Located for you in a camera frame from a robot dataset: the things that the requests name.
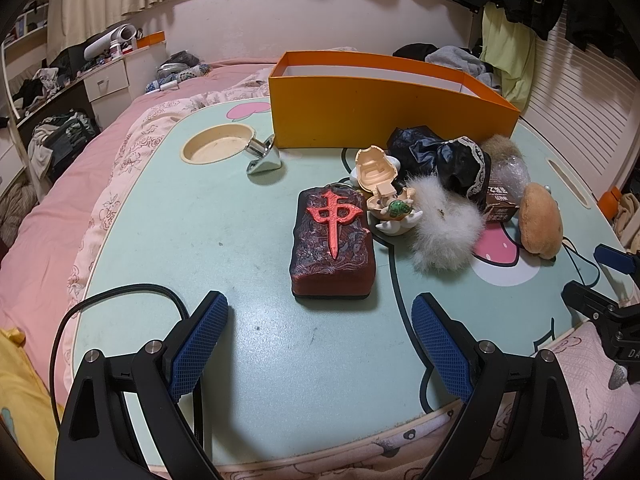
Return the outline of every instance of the brown package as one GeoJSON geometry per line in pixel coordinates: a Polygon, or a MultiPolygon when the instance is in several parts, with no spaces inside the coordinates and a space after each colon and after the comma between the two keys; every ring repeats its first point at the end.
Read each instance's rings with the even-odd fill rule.
{"type": "Polygon", "coordinates": [[[518,204],[502,183],[493,175],[486,190],[484,216],[487,222],[508,222],[518,211],[518,204]]]}

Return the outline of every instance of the blue textured gripper pad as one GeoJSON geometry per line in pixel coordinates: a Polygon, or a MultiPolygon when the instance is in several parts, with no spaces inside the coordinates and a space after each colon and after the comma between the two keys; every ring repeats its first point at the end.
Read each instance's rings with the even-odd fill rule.
{"type": "Polygon", "coordinates": [[[447,391],[460,397],[462,402],[468,402],[474,390],[469,379],[469,363],[422,296],[414,300],[411,321],[415,335],[436,367],[447,391]]]}
{"type": "Polygon", "coordinates": [[[174,402],[178,402],[181,396],[190,394],[195,388],[213,347],[222,334],[227,316],[226,297],[219,294],[174,358],[169,385],[169,394],[174,402]]]}
{"type": "Polygon", "coordinates": [[[622,274],[633,274],[636,272],[636,264],[632,256],[622,253],[612,247],[599,245],[593,251],[593,257],[599,264],[616,269],[622,274]]]}

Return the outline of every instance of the light blue table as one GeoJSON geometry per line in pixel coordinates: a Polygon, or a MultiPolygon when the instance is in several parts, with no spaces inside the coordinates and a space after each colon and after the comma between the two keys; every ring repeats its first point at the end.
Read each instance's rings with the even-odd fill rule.
{"type": "MultiPolygon", "coordinates": [[[[159,283],[191,311],[209,290],[226,295],[232,315],[203,375],[206,449],[215,464],[315,452],[424,415],[418,389],[425,367],[402,322],[390,264],[407,312],[417,294],[431,292],[475,338],[491,339],[506,352],[532,354],[536,344],[578,322],[560,298],[564,284],[578,279],[565,251],[553,264],[520,254],[513,267],[476,260],[460,272],[423,275],[412,267],[407,235],[387,238],[394,245],[391,259],[374,243],[378,269],[367,300],[295,300],[288,269],[298,193],[347,176],[342,150],[286,150],[283,168],[250,178],[244,154],[203,166],[181,161],[182,145],[208,126],[229,122],[226,113],[237,104],[204,108],[169,133],[114,222],[88,292],[159,283]]],[[[272,133],[270,113],[242,122],[261,139],[272,133]]],[[[565,235],[578,251],[591,258],[598,243],[615,245],[593,201],[584,208],[550,170],[552,153],[520,124],[513,139],[532,179],[551,186],[565,235]]],[[[355,152],[346,153],[350,167],[355,152]]],[[[514,234],[512,224],[506,230],[514,234]]],[[[593,269],[580,267],[585,280],[593,279],[593,269]]],[[[630,279],[611,278],[620,294],[630,294],[630,279]]],[[[596,290],[616,296],[606,277],[596,290]]],[[[177,321],[173,304],[152,295],[91,308],[80,319],[74,367],[91,348],[108,356],[135,352],[164,338],[177,321]]],[[[160,465],[137,400],[128,399],[144,455],[160,465]]],[[[433,409],[452,400],[436,374],[427,400],[433,409]]],[[[188,418],[190,400],[181,407],[188,418]]]]}

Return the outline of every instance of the fluffy white fur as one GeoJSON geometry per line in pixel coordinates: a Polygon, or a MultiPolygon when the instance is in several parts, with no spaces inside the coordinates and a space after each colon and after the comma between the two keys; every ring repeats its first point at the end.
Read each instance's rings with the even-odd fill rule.
{"type": "Polygon", "coordinates": [[[445,190],[437,176],[414,178],[407,184],[415,188],[415,208],[424,212],[414,229],[415,266],[423,272],[429,267],[464,267],[484,229],[476,205],[445,190]]]}

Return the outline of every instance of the floral blanket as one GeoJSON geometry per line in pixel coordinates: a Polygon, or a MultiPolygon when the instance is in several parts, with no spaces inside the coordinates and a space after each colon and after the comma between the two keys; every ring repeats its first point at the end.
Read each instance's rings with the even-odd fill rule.
{"type": "MultiPolygon", "coordinates": [[[[268,96],[269,70],[261,70],[222,92],[208,92],[156,105],[133,124],[117,153],[109,183],[94,206],[82,238],[68,279],[69,308],[84,299],[95,262],[120,207],[174,124],[209,105],[268,96]]],[[[73,381],[71,355],[77,327],[76,317],[63,336],[67,389],[73,381]]],[[[584,478],[593,479],[615,453],[638,416],[640,392],[626,382],[620,367],[603,354],[600,339],[591,323],[585,323],[554,343],[552,349],[564,372],[578,418],[584,478]]],[[[513,396],[504,397],[475,475],[490,468],[492,454],[504,435],[512,402],[513,396]]],[[[345,480],[414,480],[439,448],[459,409],[460,402],[457,401],[384,434],[312,455],[220,469],[229,480],[248,477],[302,480],[327,475],[345,480]]],[[[166,476],[166,470],[160,466],[152,466],[151,469],[166,476]]]]}

